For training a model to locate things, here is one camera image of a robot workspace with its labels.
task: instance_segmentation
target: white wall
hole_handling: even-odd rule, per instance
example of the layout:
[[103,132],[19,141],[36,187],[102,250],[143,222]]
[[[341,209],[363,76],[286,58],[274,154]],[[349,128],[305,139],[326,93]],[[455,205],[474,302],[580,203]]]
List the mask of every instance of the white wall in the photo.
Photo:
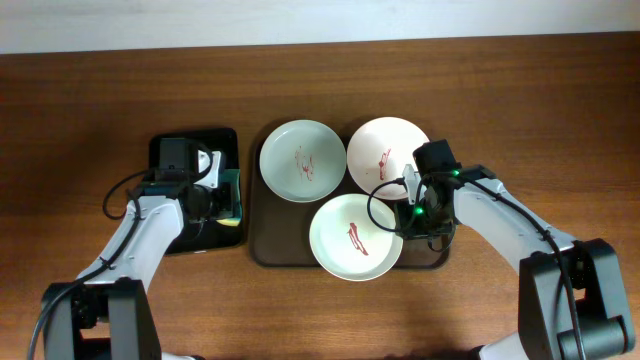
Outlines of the white wall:
[[640,0],[0,0],[0,53],[640,30]]

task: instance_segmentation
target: brown wooden tabletop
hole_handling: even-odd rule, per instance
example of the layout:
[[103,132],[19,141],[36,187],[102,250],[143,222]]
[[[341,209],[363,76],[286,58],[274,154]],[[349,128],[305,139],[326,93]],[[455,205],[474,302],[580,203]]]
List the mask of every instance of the brown wooden tabletop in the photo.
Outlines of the brown wooden tabletop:
[[[0,358],[24,357],[44,290],[111,237],[102,198],[154,135],[233,127],[246,209],[258,137],[300,118],[350,135],[397,116],[448,139],[543,219],[611,243],[638,329],[639,114],[638,33],[2,56]],[[163,350],[214,359],[469,349],[516,330],[517,296],[468,228],[434,272],[350,283],[261,268],[244,245],[165,258],[149,290]]]

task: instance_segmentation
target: wood grain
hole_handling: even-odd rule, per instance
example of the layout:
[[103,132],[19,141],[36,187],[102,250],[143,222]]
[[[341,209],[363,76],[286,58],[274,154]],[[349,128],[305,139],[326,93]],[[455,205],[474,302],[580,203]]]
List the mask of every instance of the wood grain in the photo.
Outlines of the wood grain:
[[[638,33],[2,56],[0,358],[24,356],[43,291],[112,235],[102,196],[155,134],[234,127],[246,205],[253,146],[297,118],[349,135],[392,115],[448,139],[542,218],[610,242],[640,321],[638,114]],[[516,329],[517,293],[463,229],[441,270],[361,284],[263,269],[246,246],[167,258],[149,299],[165,351],[375,359],[495,341]]]

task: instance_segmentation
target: red sauce smear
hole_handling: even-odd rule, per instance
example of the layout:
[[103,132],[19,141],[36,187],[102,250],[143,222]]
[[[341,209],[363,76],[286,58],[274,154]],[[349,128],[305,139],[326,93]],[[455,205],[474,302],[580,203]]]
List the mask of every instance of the red sauce smear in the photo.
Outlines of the red sauce smear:
[[364,256],[369,256],[369,253],[367,253],[364,245],[362,245],[362,241],[360,241],[360,238],[358,238],[358,227],[356,226],[356,224],[351,223],[349,227],[350,229],[347,234],[349,234],[349,237],[351,238],[353,247],[356,248],[356,250],[360,250],[360,252],[362,252]]
[[300,180],[302,180],[302,174],[307,174],[307,180],[313,181],[313,155],[309,156],[309,161],[307,161],[307,157],[302,153],[302,146],[300,146],[300,148],[296,150],[294,158],[296,159],[296,167],[300,173]]
[[382,159],[378,163],[380,166],[380,180],[384,180],[384,177],[387,175],[387,160],[389,160],[389,153],[391,153],[391,149],[387,150],[386,153],[382,153]]

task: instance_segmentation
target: white plate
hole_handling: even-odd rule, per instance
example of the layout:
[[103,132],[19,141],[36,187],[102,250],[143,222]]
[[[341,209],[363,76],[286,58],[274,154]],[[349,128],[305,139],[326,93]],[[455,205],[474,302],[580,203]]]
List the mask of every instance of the white plate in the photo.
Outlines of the white plate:
[[[365,281],[386,273],[400,257],[402,239],[369,219],[368,196],[347,194],[331,199],[313,217],[309,229],[311,251],[331,274]],[[394,228],[393,211],[382,201],[371,201],[371,213],[381,225]]]
[[[371,193],[383,182],[402,177],[405,165],[416,168],[413,151],[429,142],[419,127],[394,117],[371,120],[353,134],[347,149],[347,165],[353,180]],[[407,197],[401,185],[387,185],[376,197],[399,200]]]
[[317,121],[296,120],[274,130],[260,152],[260,172],[278,196],[310,202],[329,195],[347,167],[342,140]]

